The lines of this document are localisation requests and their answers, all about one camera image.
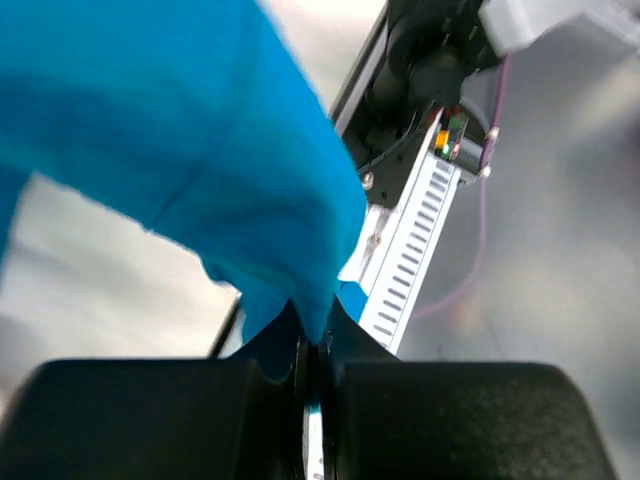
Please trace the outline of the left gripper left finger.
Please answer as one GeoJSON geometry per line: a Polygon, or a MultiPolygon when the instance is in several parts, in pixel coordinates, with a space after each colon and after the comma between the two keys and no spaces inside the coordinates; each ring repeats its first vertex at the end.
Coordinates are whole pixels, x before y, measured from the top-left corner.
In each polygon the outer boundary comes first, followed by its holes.
{"type": "Polygon", "coordinates": [[[224,359],[65,359],[1,424],[5,479],[301,479],[306,364],[294,307],[224,359]]]}

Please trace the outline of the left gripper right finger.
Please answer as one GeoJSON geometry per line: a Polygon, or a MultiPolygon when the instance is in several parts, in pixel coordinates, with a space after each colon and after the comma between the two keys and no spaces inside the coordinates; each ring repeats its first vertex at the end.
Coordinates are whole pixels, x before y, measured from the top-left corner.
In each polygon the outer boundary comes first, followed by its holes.
{"type": "Polygon", "coordinates": [[[581,391],[552,365],[404,362],[332,307],[318,348],[329,479],[612,479],[581,391]]]}

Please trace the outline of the blue t shirt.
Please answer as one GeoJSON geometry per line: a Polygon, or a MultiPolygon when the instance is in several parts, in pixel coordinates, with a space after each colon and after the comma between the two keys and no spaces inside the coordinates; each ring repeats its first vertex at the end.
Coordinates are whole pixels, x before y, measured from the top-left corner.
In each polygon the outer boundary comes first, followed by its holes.
{"type": "Polygon", "coordinates": [[[255,1],[1,5],[1,385],[206,349],[292,302],[322,338],[366,197],[255,1]]]}

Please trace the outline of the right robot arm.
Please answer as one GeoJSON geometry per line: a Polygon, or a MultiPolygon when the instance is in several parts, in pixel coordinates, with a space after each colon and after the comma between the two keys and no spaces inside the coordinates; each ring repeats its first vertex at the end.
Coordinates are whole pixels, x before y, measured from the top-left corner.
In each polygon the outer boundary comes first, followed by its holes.
{"type": "Polygon", "coordinates": [[[382,68],[369,98],[381,112],[455,106],[462,84],[557,27],[611,1],[388,1],[382,68]]]}

